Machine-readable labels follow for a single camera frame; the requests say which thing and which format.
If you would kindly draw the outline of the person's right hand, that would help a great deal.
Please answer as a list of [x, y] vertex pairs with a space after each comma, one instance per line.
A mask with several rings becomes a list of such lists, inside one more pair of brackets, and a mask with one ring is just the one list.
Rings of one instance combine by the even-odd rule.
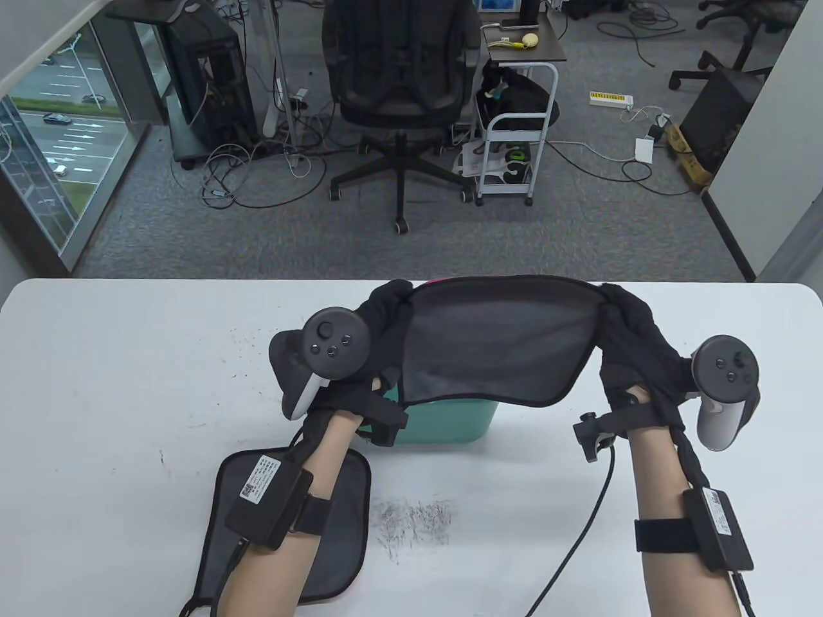
[[603, 283], [597, 346], [600, 378], [612, 412], [631, 428], [685, 428], [679, 406], [696, 387], [691, 360], [667, 342], [650, 306], [620, 285]]

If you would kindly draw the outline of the person's left hand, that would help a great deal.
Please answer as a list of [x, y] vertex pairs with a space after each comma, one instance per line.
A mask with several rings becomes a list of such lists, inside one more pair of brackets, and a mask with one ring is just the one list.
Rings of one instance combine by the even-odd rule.
[[372, 291], [356, 309], [370, 332], [368, 357], [352, 376], [321, 389], [312, 402], [312, 412], [335, 409], [359, 415], [370, 423], [406, 426], [406, 412], [384, 394], [397, 385], [402, 374], [404, 341], [413, 315], [409, 300], [413, 289], [409, 280], [391, 280]]

